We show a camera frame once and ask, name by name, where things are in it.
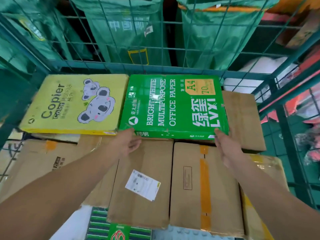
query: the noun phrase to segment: human hand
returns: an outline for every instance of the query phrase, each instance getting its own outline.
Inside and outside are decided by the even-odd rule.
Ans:
[[[243,158],[243,152],[241,150],[240,143],[219,129],[215,129],[214,133],[216,134],[215,143],[219,150],[223,164],[227,168],[232,168],[235,160],[240,160],[240,158]]]
[[[108,144],[108,153],[114,158],[128,156],[141,144],[141,137],[134,136],[134,128],[118,132],[115,138]]]

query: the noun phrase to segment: human arm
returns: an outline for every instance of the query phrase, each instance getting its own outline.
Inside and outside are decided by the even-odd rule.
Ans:
[[[218,129],[215,133],[224,165],[238,180],[273,238],[320,239],[320,214],[259,169],[238,142]]]
[[[0,204],[3,239],[49,239],[76,211],[110,167],[138,148],[133,130],[121,131],[108,144],[54,170]]]

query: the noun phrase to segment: red logo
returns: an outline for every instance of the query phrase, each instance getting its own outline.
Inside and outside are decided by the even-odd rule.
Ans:
[[[125,235],[123,234],[122,231],[117,230],[112,236],[111,240],[126,240]]]

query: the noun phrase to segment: koala illustration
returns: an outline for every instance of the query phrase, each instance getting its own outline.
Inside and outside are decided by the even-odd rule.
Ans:
[[[96,122],[103,121],[112,113],[116,103],[116,100],[109,95],[109,88],[99,88],[97,96],[88,104],[87,110],[79,114],[78,121],[84,124],[89,123],[92,120]]]
[[[100,85],[97,81],[93,82],[90,78],[83,81],[83,96],[82,100],[88,100],[90,97],[97,95]]]

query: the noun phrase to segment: circular logo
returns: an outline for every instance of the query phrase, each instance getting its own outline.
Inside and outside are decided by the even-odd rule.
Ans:
[[[32,124],[34,121],[35,121],[35,119],[32,118],[32,119],[28,120],[28,124]]]
[[[129,118],[129,124],[130,125],[136,125],[138,123],[138,118],[136,116],[132,116]]]

